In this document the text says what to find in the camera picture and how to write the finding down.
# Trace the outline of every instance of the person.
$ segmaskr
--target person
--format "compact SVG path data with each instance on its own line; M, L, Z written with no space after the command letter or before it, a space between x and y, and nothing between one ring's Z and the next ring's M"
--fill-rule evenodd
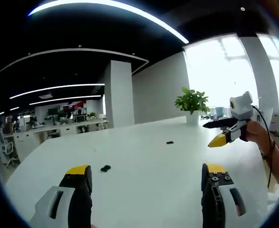
M256 143L262 150L268 166L272 163L272 175L279 184L279 148L269 137L265 128L257 121L250 120L247 123L246 138L248 141Z

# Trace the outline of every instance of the ceiling light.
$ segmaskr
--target ceiling light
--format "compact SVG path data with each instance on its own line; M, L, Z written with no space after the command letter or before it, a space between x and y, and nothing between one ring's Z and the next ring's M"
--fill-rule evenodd
M60 86L54 86L54 87L49 87L49 88L44 88L44 89L37 89L37 90L33 90L30 92L25 92L23 94L18 94L16 96L12 96L10 97L10 99L13 99L15 97L19 97L19 96L23 96L26 94L31 94L31 93L35 93L35 92L39 92L39 91L44 91L44 90L49 90L49 89L59 89L59 88L66 88L66 87L75 87L75 86L104 86L105 84L76 84L76 85L60 85Z
M112 1L112 0L56 0L56 1L48 2L41 6L38 6L37 8L32 10L28 14L28 16L30 16L34 13L37 13L41 10L45 10L47 8L53 7L53 6L59 6L59 5L70 4L70 3L101 4L101 5L113 6L113 7L123 9L123 10L130 11L132 13L138 14L138 15L140 15L144 18L147 18L147 19L153 21L154 23L160 25L161 27L163 27L164 29L168 30L173 35L175 35L177 38L179 38L181 41L183 41L185 44L189 43L189 41L185 37L183 37L179 32L177 32L175 29L173 29L172 27L170 27L168 24L161 21L160 19L158 19L158 18L152 16L151 14L148 14L145 11L142 11L141 9L138 9L136 7L133 7L133 6L121 3L121 2Z
M19 107L16 107L16 108L11 108L11 109L10 109L10 111L15 110L15 109L18 109L18 108L19 108Z
M66 97L66 98L53 99L53 100L48 100L48 101L35 102L35 103L31 103L29 105L37 105L37 104L41 104L41 103L45 103L45 102L51 102L51 101L61 101L61 100L89 98L89 97L101 97L101 95Z

